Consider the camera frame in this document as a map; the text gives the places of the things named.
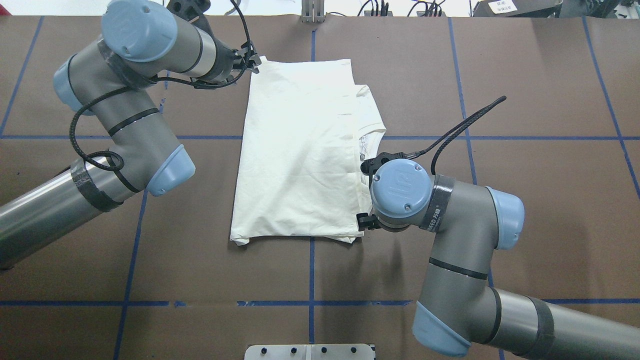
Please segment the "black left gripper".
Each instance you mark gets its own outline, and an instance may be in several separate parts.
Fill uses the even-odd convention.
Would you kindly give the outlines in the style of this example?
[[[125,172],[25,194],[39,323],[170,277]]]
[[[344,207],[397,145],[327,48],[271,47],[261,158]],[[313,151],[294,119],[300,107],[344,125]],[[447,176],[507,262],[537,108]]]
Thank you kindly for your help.
[[[231,0],[231,11],[240,16],[246,35],[240,49],[229,47],[213,34],[204,14],[211,6],[210,0],[170,0],[167,3],[167,9],[190,23],[199,36],[198,57],[190,68],[182,72],[192,84],[235,84],[245,71],[259,74],[262,60],[259,54],[253,54],[249,28],[240,10],[241,3],[240,0]]]

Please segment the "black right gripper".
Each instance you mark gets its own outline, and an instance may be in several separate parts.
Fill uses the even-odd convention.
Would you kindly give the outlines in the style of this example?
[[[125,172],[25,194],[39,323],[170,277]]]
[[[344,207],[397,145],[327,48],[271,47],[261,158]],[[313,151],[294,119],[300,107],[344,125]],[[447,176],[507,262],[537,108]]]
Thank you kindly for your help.
[[[362,174],[366,176],[374,176],[375,173],[387,162],[405,159],[407,155],[404,152],[398,153],[388,153],[382,152],[378,154],[376,157],[365,159],[359,166],[359,170]],[[358,226],[358,231],[365,230],[376,230],[381,229],[382,225],[376,214],[371,213],[368,214],[366,212],[361,212],[356,214],[356,222]]]

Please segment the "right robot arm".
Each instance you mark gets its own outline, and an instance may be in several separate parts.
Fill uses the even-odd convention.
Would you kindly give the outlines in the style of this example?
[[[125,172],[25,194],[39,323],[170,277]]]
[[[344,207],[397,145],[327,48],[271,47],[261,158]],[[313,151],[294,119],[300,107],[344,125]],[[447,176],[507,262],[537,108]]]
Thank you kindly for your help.
[[[428,349],[465,357],[473,343],[528,360],[637,360],[639,329],[531,296],[490,286],[496,249],[519,239],[520,198],[442,174],[429,174],[416,153],[383,152],[360,166],[371,214],[360,230],[434,233],[416,301],[412,333]]]

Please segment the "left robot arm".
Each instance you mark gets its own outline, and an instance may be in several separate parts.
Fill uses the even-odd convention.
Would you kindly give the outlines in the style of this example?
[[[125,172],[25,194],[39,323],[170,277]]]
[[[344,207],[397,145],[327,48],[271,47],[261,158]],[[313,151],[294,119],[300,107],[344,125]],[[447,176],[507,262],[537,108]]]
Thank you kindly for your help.
[[[55,71],[55,93],[74,111],[68,138],[77,159],[1,207],[2,271],[135,194],[162,196],[194,175],[147,89],[166,81],[214,91],[261,64],[246,21],[239,48],[215,37],[210,5],[112,0],[98,39]]]

